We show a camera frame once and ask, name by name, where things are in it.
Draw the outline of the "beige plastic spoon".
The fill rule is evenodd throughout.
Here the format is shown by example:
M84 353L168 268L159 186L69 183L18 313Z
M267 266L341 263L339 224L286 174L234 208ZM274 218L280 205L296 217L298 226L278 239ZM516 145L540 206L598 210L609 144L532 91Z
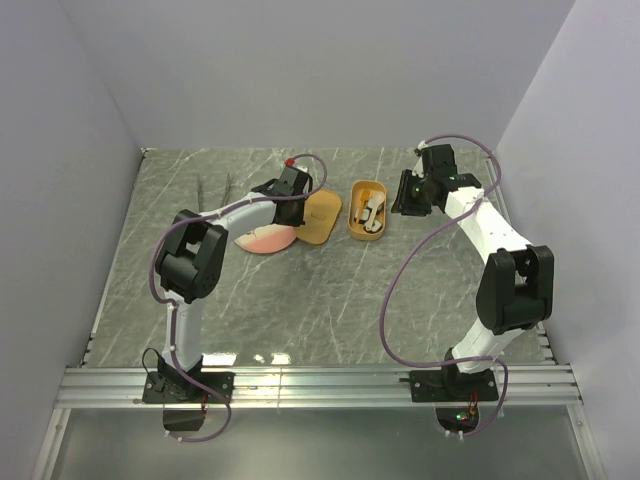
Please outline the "beige plastic spoon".
M383 192L376 192L369 198L366 204L367 220L372 220L376 217L378 211L384 206L384 202L385 194Z

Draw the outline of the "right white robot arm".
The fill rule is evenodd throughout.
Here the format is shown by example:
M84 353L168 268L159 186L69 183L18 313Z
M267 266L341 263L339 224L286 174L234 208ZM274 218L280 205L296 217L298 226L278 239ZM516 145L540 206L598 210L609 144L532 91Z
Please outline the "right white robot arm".
M392 212L425 217L439 209L450 225L461 228L484 264L477 318L449 351L440 377L442 391L460 400L474 390L475 374L488 369L524 331L551 316L554 255L513 229L489 199L495 188L460 172L451 145L423 141L415 153L418 161L402 172Z

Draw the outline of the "orange lunch box lid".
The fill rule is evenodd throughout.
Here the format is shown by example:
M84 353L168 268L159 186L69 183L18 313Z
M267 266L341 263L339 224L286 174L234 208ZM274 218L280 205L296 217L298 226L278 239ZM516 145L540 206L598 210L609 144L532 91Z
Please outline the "orange lunch box lid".
M337 222L342 209L341 197L330 190L321 189L306 199L304 223L295 227L296 238L311 245L324 244Z

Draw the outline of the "orange lunch box base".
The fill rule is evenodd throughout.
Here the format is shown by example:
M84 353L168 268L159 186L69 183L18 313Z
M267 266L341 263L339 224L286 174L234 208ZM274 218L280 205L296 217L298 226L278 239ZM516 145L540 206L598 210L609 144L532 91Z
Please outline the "orange lunch box base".
M374 219L368 220L366 222L366 223L371 223L374 220L379 220L380 222L383 223L382 229L375 234L368 234L364 231L363 225L365 223L358 224L357 222L354 221L354 213L356 210L356 202L357 202L356 198L363 188L369 188L371 190L371 196L376 192L383 192L385 194L384 206L378 211ZM352 186L352 189L351 189L351 198L350 198L349 215L348 215L348 230L350 235L353 238L357 240L362 240L362 241L374 241L379 239L384 233L386 228L386 220L387 220L386 207L387 207L387 190L382 183L373 181L373 180L357 181Z

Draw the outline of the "sushi roll green centre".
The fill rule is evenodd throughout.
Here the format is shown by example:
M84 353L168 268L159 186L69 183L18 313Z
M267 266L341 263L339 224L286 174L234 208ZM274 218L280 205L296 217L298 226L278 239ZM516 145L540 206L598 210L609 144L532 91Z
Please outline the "sushi roll green centre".
M370 208L358 208L354 213L354 221L358 224L364 224L368 221L371 214Z

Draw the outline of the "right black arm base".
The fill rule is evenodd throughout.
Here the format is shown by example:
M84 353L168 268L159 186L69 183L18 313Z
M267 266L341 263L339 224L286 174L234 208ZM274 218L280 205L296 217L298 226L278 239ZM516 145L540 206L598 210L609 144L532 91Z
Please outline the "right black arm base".
M480 430L481 402L497 401L487 423L498 416L504 402L491 369L467 374L449 365L440 370L412 370L400 381L409 385L413 403L443 403L435 408L436 420L446 436L455 434L460 440Z

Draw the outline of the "orange plastic fork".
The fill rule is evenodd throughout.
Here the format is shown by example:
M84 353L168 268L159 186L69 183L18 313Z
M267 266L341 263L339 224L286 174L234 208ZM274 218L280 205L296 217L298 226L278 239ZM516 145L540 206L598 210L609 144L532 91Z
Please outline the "orange plastic fork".
M368 205L369 199L371 197L371 190L369 188L363 188L358 194L356 200L356 210L355 213L357 215L362 214Z

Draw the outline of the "metal serving tongs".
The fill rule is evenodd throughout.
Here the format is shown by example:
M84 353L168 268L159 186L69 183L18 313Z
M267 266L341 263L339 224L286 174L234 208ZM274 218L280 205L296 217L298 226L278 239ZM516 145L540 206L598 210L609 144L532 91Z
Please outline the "metal serving tongs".
M227 173L213 179L203 175L196 176L196 201L199 212L206 212L224 207L229 203L233 187L233 177Z

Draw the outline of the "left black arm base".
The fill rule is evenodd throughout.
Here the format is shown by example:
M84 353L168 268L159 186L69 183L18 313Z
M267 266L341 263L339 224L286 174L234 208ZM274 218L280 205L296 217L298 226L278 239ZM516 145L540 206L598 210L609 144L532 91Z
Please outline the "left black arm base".
M186 381L173 370L152 371L142 394L144 405L162 406L163 426L173 433L198 432L204 425L206 406L223 404L200 387Z

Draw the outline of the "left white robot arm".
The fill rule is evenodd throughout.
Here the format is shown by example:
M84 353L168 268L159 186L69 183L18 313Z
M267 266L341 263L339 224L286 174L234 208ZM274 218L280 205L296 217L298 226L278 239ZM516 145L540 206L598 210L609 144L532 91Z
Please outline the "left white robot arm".
M203 300L218 284L227 246L257 228L300 226L313 193L307 171L287 165L279 177L212 212L180 211L154 260L167 305L166 340L158 362L166 390L178 401L195 399L204 386L200 345Z

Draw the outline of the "sushi roll red centre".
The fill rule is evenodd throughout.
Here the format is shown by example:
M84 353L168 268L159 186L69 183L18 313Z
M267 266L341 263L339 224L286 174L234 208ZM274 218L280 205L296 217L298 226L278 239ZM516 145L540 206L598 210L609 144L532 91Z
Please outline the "sushi roll red centre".
M379 232L383 227L383 223L379 220L374 220L371 223L365 223L363 225L364 231L368 234L375 234Z

